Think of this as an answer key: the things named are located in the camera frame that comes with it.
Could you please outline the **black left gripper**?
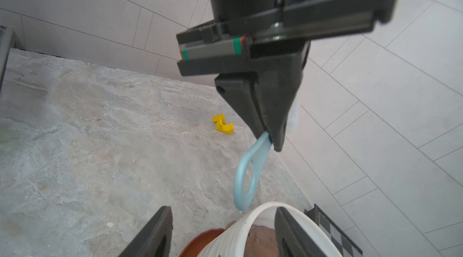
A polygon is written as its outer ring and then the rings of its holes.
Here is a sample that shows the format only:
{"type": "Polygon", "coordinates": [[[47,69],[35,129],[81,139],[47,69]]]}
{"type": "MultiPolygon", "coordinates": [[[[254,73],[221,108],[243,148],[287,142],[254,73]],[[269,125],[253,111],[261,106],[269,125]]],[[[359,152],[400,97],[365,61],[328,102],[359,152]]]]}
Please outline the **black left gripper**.
{"type": "Polygon", "coordinates": [[[396,0],[210,3],[211,21],[176,36],[179,72],[185,77],[219,74],[215,78],[219,95],[256,138],[267,131],[280,152],[310,41],[371,32],[376,23],[391,21],[396,0]]]}

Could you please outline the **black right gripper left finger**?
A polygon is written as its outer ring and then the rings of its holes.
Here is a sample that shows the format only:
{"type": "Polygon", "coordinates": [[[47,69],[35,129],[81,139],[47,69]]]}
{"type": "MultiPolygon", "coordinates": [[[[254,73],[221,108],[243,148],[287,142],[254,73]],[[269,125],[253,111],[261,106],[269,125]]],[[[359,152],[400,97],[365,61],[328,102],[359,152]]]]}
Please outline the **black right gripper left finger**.
{"type": "Polygon", "coordinates": [[[168,257],[172,231],[171,207],[162,206],[119,254],[119,257],[168,257]]]}

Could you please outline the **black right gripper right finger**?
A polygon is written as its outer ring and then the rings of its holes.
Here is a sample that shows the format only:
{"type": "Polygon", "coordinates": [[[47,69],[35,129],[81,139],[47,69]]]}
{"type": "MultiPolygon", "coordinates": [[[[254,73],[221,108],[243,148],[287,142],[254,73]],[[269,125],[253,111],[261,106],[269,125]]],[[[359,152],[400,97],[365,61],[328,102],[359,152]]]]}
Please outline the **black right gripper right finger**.
{"type": "Polygon", "coordinates": [[[318,256],[318,246],[286,208],[277,208],[274,225],[280,257],[318,256]]]}

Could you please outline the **white ribbed ceramic pot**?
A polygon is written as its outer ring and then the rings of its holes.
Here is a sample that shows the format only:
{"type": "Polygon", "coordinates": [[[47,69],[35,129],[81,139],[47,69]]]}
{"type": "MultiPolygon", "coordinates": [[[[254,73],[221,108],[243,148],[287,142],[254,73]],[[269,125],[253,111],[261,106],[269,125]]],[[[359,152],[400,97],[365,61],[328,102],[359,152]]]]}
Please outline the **white ribbed ceramic pot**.
{"type": "Polygon", "coordinates": [[[251,244],[250,237],[256,234],[256,229],[272,230],[274,242],[264,248],[276,248],[279,254],[275,231],[275,215],[278,207],[286,208],[303,230],[318,246],[318,257],[340,257],[341,254],[329,237],[307,215],[298,209],[282,203],[268,202],[250,211],[236,223],[232,224],[220,236],[212,240],[199,254],[200,257],[243,257],[246,247],[251,244]]]}

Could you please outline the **light blue scrub brush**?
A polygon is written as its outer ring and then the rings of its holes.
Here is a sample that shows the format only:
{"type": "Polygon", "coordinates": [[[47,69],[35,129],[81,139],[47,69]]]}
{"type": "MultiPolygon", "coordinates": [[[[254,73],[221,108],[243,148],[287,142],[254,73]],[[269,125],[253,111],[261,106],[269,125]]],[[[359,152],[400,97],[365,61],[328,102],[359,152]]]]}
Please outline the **light blue scrub brush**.
{"type": "Polygon", "coordinates": [[[271,146],[270,134],[264,132],[244,153],[238,163],[233,200],[239,211],[248,210],[252,204],[271,146]]]}

